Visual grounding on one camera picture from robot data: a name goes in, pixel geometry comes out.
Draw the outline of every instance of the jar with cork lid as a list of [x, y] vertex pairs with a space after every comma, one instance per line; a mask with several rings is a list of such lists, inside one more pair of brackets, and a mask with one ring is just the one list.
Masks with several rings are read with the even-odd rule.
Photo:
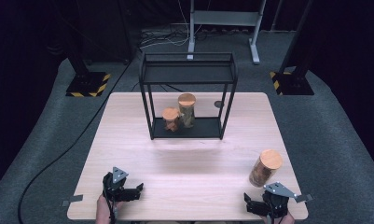
[[181, 120], [185, 128], [192, 128], [195, 123], [195, 102], [196, 98], [191, 93], [183, 93], [178, 97]]
[[273, 149], [263, 150], [249, 176], [250, 183], [258, 188], [263, 187], [282, 164], [283, 159], [279, 152]]
[[179, 126], [180, 111], [175, 107], [167, 107], [163, 110], [164, 129], [175, 132]]

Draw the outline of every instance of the gray carpet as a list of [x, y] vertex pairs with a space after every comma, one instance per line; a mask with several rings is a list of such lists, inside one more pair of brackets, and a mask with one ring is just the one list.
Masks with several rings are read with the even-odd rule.
[[[278, 96], [274, 90], [269, 73], [280, 68], [292, 37], [293, 33], [261, 32], [257, 41], [260, 65], [252, 64], [249, 35], [209, 37], [197, 41], [196, 51], [235, 52], [240, 77], [237, 91], [265, 92], [269, 96], [300, 188], [315, 197], [307, 203], [309, 217], [301, 223], [374, 223], [374, 163], [331, 90], [313, 73], [308, 73], [307, 79], [314, 96]], [[186, 52], [187, 44], [143, 50]], [[129, 67], [121, 63], [89, 66], [91, 71], [111, 74], [104, 94], [95, 98], [66, 97], [74, 70], [67, 60], [61, 64], [40, 120], [0, 182], [0, 223], [18, 223], [18, 202], [27, 184], [73, 145], [109, 92], [113, 88], [132, 90], [138, 81], [140, 59], [137, 53]], [[21, 205], [24, 223], [73, 222], [61, 202], [74, 194], [102, 113], [28, 189]]]

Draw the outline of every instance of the white metal rack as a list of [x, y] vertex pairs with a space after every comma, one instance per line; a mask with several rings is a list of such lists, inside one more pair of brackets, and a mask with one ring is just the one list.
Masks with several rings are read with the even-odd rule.
[[[187, 51], [194, 52], [195, 50], [195, 24], [255, 26], [253, 36], [249, 39], [249, 45], [253, 63], [259, 64], [256, 38], [262, 22], [265, 4], [266, 0], [262, 0], [258, 12], [202, 11], [195, 10], [195, 0], [190, 0], [190, 39]], [[193, 60], [193, 55], [190, 54], [187, 58]]]

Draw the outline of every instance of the black metal frame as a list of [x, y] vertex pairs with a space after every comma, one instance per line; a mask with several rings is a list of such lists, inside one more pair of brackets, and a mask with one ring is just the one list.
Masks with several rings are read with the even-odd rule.
[[[194, 60], [187, 60], [193, 54]], [[143, 53], [140, 66], [140, 90], [143, 97], [146, 121], [151, 139], [154, 138], [220, 138], [224, 136], [229, 112], [236, 91], [238, 71], [233, 53]], [[217, 117], [196, 118], [193, 128], [179, 129], [177, 132], [165, 131], [162, 118], [155, 115], [151, 85], [182, 84], [223, 84], [221, 106]], [[228, 107], [221, 125], [223, 105], [228, 92], [231, 91]], [[148, 92], [152, 123], [149, 115], [145, 86]]]

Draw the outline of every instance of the black curtain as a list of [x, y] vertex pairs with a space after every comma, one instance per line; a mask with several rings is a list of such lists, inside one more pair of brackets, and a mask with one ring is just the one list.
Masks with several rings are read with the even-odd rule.
[[138, 0], [138, 13], [142, 19], [143, 27], [167, 25], [172, 22], [179, 22], [183, 19], [180, 6], [186, 18], [189, 18], [188, 0]]
[[308, 0], [283, 0], [279, 5], [275, 29], [280, 31], [296, 31], [308, 2]]
[[31, 9], [0, 1], [0, 179], [35, 126], [63, 59], [48, 53]]
[[374, 1], [315, 0], [288, 62], [305, 65], [334, 92], [374, 160]]

